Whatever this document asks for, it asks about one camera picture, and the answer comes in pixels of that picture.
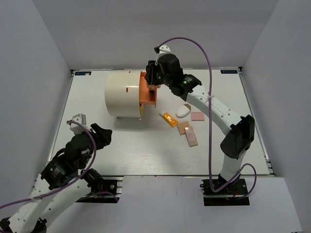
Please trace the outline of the orange drawer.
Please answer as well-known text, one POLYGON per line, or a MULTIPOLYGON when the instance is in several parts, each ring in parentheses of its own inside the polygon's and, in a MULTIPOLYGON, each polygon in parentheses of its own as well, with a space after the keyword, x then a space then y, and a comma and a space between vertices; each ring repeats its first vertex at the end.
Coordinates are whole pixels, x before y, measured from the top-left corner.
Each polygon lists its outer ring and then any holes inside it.
POLYGON ((149 86, 145 80, 146 72, 142 71, 139 78, 139 103, 156 107, 157 86, 149 86))

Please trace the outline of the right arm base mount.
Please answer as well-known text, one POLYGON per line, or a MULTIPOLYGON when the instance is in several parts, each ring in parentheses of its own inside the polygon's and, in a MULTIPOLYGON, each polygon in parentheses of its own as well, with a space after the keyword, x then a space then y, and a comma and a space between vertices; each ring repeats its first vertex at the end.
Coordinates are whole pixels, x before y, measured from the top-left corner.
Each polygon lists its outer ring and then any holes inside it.
POLYGON ((249 197, 245 179, 238 179, 232 186, 213 192, 209 179, 202 180, 200 188, 203 191, 204 206, 249 206, 249 197))

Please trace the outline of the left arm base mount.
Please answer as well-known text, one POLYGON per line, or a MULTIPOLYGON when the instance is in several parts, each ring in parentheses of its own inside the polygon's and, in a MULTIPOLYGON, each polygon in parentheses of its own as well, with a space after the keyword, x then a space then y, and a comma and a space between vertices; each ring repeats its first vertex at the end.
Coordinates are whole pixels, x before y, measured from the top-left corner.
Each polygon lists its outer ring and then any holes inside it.
POLYGON ((117 203, 121 197, 123 177, 103 177, 104 183, 100 192, 88 194, 77 203, 117 203))

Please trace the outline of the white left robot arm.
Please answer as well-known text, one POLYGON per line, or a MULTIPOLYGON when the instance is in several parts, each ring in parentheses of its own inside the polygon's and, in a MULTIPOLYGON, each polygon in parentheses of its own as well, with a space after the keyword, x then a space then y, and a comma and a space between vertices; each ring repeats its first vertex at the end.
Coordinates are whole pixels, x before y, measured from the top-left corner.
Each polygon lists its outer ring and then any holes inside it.
POLYGON ((38 175, 30 196, 20 201, 23 205, 19 210, 0 221, 2 233, 44 233, 80 198, 107 193, 104 179, 91 166, 96 152, 111 143, 112 130, 96 123, 90 129, 73 120, 67 123, 74 136, 38 175))

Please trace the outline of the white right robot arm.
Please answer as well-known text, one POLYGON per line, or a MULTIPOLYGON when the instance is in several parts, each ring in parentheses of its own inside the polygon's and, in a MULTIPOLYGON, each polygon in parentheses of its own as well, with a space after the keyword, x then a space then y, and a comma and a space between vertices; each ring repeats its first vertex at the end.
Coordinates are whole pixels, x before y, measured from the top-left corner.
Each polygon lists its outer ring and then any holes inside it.
POLYGON ((254 141, 254 118, 236 114, 213 97, 198 78, 183 72, 174 54, 148 61, 145 80, 149 85, 167 86, 174 95, 203 112, 209 118, 209 125, 216 124, 222 131, 225 137, 220 148, 224 161, 218 181, 224 193, 232 193, 237 188, 243 158, 254 141))

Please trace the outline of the white egg-shaped bottle brown cap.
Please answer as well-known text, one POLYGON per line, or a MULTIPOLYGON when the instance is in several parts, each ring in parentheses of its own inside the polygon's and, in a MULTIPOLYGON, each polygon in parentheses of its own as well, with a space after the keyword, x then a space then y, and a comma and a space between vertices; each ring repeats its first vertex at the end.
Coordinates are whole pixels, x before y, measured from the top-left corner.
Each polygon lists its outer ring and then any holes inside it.
POLYGON ((177 118, 185 118, 186 116, 189 115, 191 112, 191 106, 189 104, 183 104, 181 105, 177 110, 176 110, 176 117, 177 118))

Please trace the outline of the white cylindrical drawer organizer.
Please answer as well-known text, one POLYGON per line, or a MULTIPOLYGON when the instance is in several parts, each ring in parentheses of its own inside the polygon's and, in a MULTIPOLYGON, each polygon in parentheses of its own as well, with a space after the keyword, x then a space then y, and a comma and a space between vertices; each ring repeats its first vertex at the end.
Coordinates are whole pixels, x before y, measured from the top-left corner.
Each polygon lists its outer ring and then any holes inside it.
POLYGON ((112 117, 141 118, 140 71, 111 71, 104 87, 105 105, 112 117))

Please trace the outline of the yellow sunscreen tube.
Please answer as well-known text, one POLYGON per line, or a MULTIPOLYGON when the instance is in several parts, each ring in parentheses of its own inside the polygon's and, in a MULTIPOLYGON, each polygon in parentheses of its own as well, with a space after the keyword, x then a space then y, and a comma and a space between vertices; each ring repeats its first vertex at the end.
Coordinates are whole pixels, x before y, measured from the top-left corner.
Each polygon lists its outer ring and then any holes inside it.
POLYGON ((173 128, 178 124, 178 121, 173 118, 168 112, 160 111, 159 115, 173 128))

